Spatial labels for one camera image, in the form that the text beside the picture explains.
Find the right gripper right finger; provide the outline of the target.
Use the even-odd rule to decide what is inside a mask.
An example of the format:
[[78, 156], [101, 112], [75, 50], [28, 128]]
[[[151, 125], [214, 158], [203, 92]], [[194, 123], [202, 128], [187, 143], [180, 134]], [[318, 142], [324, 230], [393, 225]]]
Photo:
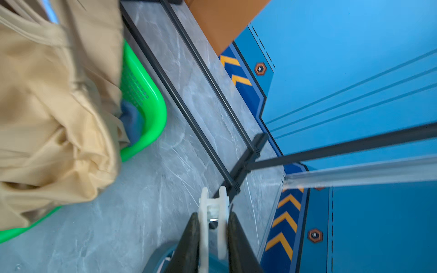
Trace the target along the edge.
[[237, 215], [231, 212], [227, 226], [230, 273], [263, 273]]

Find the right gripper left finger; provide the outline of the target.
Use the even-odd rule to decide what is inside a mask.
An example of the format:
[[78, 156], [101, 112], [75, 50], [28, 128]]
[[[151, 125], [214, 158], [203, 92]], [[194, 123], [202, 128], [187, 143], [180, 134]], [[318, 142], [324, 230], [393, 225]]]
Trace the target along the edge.
[[199, 270], [200, 224], [193, 213], [174, 251], [165, 273], [197, 273]]

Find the navy blue t-shirt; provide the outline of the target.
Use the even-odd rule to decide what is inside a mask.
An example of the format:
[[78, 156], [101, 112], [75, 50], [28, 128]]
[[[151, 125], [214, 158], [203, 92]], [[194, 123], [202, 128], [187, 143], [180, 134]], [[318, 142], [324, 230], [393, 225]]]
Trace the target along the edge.
[[130, 102], [121, 101], [122, 115], [120, 120], [124, 125], [126, 135], [130, 141], [129, 146], [136, 144], [140, 139], [145, 125], [141, 112]]

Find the yellow printed t-shirt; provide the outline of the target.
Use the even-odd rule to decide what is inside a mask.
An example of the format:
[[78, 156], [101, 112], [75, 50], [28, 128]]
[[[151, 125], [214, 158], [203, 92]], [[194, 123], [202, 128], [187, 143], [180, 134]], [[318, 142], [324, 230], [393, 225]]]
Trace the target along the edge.
[[1, 2], [2, 230], [92, 201], [115, 181], [129, 144], [123, 49], [118, 1]]

